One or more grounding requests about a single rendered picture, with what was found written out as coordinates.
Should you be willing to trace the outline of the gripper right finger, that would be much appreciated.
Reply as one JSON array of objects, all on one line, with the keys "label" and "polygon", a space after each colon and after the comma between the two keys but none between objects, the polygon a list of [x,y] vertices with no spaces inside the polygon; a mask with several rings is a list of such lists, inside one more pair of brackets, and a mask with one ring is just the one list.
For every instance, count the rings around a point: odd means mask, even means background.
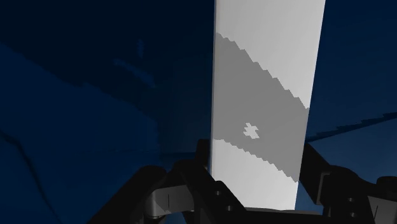
[{"label": "gripper right finger", "polygon": [[323,206],[330,224],[397,224],[397,176],[365,181],[348,168],[329,164],[306,143],[299,181],[313,203]]}]

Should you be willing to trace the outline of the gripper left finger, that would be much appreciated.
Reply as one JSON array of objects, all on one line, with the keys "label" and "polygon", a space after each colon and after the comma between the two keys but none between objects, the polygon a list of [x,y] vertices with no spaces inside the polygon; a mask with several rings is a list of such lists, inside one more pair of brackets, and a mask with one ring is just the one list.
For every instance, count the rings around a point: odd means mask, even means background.
[{"label": "gripper left finger", "polygon": [[210,141],[200,139],[193,159],[171,171],[140,168],[88,221],[88,224],[161,224],[183,213],[186,224],[248,224],[244,206],[207,171]]}]

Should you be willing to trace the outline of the dark blue sofa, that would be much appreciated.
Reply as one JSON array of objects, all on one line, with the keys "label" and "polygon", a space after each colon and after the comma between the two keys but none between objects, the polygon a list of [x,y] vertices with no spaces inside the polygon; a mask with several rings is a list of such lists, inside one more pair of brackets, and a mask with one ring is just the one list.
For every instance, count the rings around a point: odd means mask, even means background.
[{"label": "dark blue sofa", "polygon": [[129,46],[18,52],[0,43],[0,128],[17,138],[66,224],[144,165],[170,170],[211,130],[212,54]]}]

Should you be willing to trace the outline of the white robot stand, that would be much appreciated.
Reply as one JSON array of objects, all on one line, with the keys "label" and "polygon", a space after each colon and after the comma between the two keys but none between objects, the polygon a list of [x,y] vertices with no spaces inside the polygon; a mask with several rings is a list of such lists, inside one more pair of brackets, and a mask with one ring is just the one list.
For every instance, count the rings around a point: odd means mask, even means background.
[{"label": "white robot stand", "polygon": [[210,173],[245,207],[296,204],[326,0],[216,0]]}]

